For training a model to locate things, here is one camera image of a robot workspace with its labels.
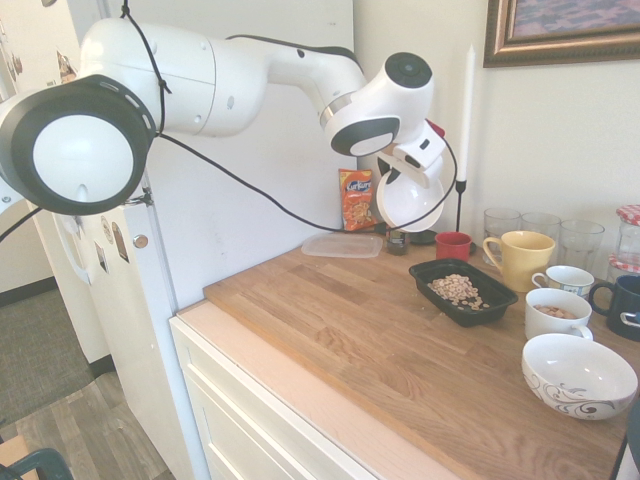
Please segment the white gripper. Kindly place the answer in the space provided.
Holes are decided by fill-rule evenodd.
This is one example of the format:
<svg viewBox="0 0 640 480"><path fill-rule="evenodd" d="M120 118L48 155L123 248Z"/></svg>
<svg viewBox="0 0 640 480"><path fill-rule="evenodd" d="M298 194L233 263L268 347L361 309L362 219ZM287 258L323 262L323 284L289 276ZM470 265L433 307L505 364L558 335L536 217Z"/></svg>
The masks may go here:
<svg viewBox="0 0 640 480"><path fill-rule="evenodd" d="M408 154L402 153L399 157L379 152L377 157L379 171L386 174L386 185L391 185L401 176L406 176L418 186L430 189L440 181L443 167L443 158L438 156L428 166L424 166L418 160Z"/></svg>

